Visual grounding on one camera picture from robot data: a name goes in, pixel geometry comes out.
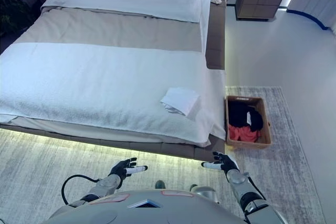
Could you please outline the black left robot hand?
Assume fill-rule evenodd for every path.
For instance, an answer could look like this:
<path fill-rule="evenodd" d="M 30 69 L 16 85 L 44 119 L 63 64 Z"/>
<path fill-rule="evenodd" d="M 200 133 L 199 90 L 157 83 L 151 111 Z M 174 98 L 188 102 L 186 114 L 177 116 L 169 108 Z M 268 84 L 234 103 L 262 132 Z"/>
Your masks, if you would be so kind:
<path fill-rule="evenodd" d="M 129 158 L 117 162 L 111 169 L 109 175 L 117 175 L 123 181 L 126 177 L 132 174 L 144 172 L 148 170 L 148 166 L 137 166 L 137 158 Z"/>

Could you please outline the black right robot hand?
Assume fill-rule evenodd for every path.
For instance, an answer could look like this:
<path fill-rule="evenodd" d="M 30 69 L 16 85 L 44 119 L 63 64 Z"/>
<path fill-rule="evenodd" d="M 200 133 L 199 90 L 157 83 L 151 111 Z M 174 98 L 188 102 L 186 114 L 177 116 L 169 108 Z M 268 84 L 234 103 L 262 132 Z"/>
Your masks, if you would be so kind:
<path fill-rule="evenodd" d="M 213 152 L 214 162 L 202 162 L 201 166 L 203 168 L 222 170 L 225 175 L 230 170 L 239 170 L 237 164 L 226 154 L 221 152 Z"/>

